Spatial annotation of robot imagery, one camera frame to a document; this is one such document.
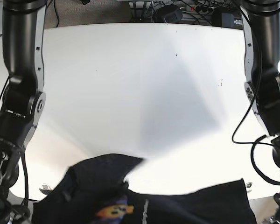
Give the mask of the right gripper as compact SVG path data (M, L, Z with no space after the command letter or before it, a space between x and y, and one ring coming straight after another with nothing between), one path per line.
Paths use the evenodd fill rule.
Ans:
M30 210L28 208L28 184L25 183L25 195L21 204L11 204L4 194L4 187L0 185L0 224L30 223Z

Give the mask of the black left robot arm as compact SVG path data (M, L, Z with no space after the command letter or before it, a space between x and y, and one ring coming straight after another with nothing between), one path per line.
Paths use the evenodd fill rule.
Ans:
M273 160L280 168L280 0L243 0L238 6L245 38L245 92L258 122L266 134L252 143L251 163L267 183L280 186L257 167L254 150L267 137L273 148ZM274 195L278 205L269 224L280 224L280 193Z

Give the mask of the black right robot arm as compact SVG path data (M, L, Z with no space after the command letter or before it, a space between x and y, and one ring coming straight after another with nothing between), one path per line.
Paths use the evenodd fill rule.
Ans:
M0 96L0 224L20 224L30 216L28 184L21 204L12 205L7 196L45 105L42 44L46 9L45 0L3 1L2 49L8 80Z

